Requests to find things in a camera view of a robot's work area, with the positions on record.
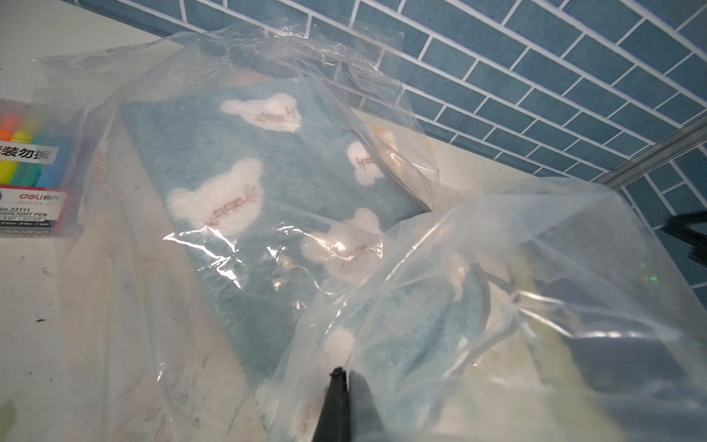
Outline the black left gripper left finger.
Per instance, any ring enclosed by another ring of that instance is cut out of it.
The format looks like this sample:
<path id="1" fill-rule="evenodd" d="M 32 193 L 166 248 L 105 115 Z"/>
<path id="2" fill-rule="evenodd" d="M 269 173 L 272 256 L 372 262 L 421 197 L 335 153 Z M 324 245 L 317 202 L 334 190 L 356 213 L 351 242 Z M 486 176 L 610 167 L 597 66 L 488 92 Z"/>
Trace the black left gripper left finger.
<path id="1" fill-rule="evenodd" d="M 347 373 L 343 368 L 335 368 L 330 374 L 331 381 L 315 429 L 313 442 L 350 441 L 350 397 Z"/>

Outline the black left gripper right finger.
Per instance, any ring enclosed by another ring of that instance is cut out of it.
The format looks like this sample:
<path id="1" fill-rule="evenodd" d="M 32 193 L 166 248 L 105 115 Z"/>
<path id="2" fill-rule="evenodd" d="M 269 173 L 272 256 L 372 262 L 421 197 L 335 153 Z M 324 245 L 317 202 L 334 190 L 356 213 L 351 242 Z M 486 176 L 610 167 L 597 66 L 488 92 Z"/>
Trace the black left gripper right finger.
<path id="1" fill-rule="evenodd" d="M 386 429 L 366 378 L 352 371 L 349 374 L 348 393 L 352 440 L 385 441 Z"/>

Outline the light blue bear blanket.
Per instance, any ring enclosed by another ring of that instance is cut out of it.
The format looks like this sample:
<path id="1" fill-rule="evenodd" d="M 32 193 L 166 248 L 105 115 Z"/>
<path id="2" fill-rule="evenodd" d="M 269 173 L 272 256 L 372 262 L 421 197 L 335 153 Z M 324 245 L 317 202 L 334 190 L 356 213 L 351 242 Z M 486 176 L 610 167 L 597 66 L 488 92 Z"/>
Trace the light blue bear blanket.
<path id="1" fill-rule="evenodd" d="M 330 373 L 366 378 L 385 429 L 427 424 L 488 287 L 375 139 L 314 79 L 157 101 L 121 122 L 264 426 L 305 438 Z"/>

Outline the clear plastic vacuum bag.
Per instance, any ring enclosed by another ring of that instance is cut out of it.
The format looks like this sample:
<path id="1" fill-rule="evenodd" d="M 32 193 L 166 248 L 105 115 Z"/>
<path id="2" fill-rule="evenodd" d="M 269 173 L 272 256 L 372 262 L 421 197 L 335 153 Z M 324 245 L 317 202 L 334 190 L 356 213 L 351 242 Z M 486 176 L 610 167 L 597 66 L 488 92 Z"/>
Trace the clear plastic vacuum bag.
<path id="1" fill-rule="evenodd" d="M 706 312 L 623 197 L 458 193 L 401 84 L 289 31 L 37 61 L 73 111 L 75 441 L 703 441 Z"/>

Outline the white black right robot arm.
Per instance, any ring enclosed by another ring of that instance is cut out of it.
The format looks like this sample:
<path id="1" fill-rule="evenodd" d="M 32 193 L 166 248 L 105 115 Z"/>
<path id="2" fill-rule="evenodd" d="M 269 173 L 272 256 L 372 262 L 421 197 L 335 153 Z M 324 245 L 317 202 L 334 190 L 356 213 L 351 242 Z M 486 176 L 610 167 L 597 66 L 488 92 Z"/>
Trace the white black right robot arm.
<path id="1" fill-rule="evenodd" d="M 674 215 L 666 221 L 666 225 L 662 228 L 666 234 L 692 246 L 690 258 L 702 266 L 706 266 L 706 235 L 693 227 L 705 225 L 706 217 L 706 211 Z"/>

